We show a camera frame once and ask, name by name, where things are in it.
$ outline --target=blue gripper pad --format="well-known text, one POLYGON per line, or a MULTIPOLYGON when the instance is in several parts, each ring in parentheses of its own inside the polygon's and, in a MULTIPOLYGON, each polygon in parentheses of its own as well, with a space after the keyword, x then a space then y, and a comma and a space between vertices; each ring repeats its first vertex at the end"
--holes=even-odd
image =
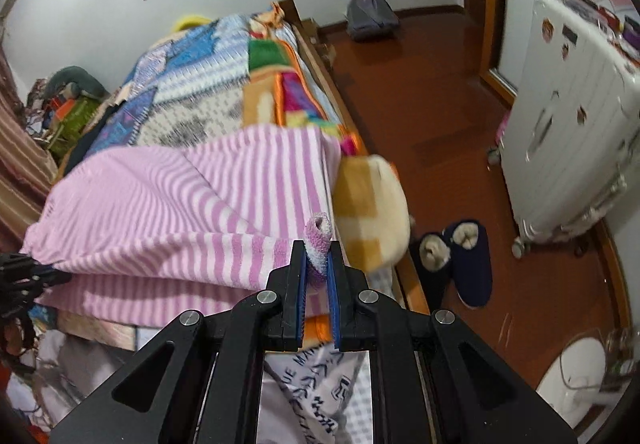
POLYGON ((334 259, 332 251, 326 256, 326 291, 329 300, 329 319, 331 321, 331 334, 334 337, 336 348, 340 348, 340 306, 338 304, 338 290, 335 283, 334 259))
POLYGON ((309 259, 306 251, 302 251, 302 261, 300 262, 300 283, 298 284, 298 315, 296 318, 296 336, 298 338, 298 348, 302 348, 302 340, 305 335, 305 306, 306 306, 306 266, 309 259))

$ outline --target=pink sock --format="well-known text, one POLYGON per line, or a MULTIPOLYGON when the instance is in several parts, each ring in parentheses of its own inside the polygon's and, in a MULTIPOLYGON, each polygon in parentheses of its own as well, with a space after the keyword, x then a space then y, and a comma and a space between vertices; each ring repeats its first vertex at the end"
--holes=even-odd
POLYGON ((304 241, 308 281, 316 289, 326 281, 326 256, 331 245, 332 227, 326 213, 315 213, 305 226, 304 241))

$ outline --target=screw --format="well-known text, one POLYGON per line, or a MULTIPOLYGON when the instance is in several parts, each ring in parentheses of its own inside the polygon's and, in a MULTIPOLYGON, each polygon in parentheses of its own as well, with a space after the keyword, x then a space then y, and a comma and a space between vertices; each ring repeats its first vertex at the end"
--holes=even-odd
POLYGON ((274 293, 273 291, 260 291, 260 293, 258 293, 258 301, 260 303, 273 303, 274 301, 276 301, 276 298, 278 297, 278 295, 276 293, 274 293))
POLYGON ((180 314, 180 323, 188 327, 195 325, 200 320, 200 313, 194 310, 186 310, 180 314))
POLYGON ((378 293, 367 289, 366 291, 361 291, 361 293, 358 294, 358 298, 363 303, 375 303, 378 301, 378 293))
POLYGON ((450 310, 441 309, 436 312, 436 321, 443 325, 451 325, 456 320, 456 315, 450 310))

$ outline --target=baseboard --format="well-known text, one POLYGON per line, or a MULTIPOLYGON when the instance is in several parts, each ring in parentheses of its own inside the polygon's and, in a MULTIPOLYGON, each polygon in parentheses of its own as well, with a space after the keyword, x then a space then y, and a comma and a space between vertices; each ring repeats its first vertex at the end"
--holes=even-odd
POLYGON ((604 267, 605 274, 608 275, 606 276, 606 282, 609 285, 609 295, 615 302, 616 308, 614 311, 618 315, 616 325, 630 327, 632 325, 631 307, 629 306, 625 275, 622 272, 616 245, 613 243, 611 233, 604 219, 593 227, 593 234, 597 243, 598 253, 602 259, 602 267, 604 267))
MULTIPOLYGON (((396 10, 395 13, 398 16, 398 18, 408 18, 408 17, 420 17, 423 15, 435 15, 435 14, 444 14, 444 13, 464 14, 465 9, 462 6, 459 6, 457 4, 452 4, 447 6, 408 8, 405 10, 396 10)), ((318 33, 321 35, 340 33, 340 31, 345 31, 346 29, 347 29, 347 21, 342 20, 341 22, 336 22, 335 24, 328 24, 326 26, 322 26, 321 28, 318 28, 318 33)))
MULTIPOLYGON (((508 108, 513 107, 515 101, 515 92, 508 88, 500 78, 498 78, 493 70, 487 70, 480 73, 480 78, 484 81, 508 108)), ((606 282, 609 286, 609 296, 614 304, 614 315, 616 317, 616 326, 631 326, 631 308, 629 307, 629 296, 626 289, 625 275, 622 271, 620 258, 616 250, 616 244, 609 233, 604 220, 599 221, 592 228, 596 249, 602 262, 602 267, 606 274, 606 282)))

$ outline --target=fluffy slipper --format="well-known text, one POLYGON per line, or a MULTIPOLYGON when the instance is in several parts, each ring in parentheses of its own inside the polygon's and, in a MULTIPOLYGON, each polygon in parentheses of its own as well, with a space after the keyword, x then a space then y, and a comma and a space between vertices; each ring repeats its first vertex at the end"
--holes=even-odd
POLYGON ((444 230, 451 248, 452 277, 460 301, 470 309, 484 307, 493 287, 489 238, 476 220, 463 220, 444 230))
POLYGON ((427 233, 409 244, 409 254, 420 278, 431 312, 442 305, 451 278, 451 252, 440 233, 427 233))

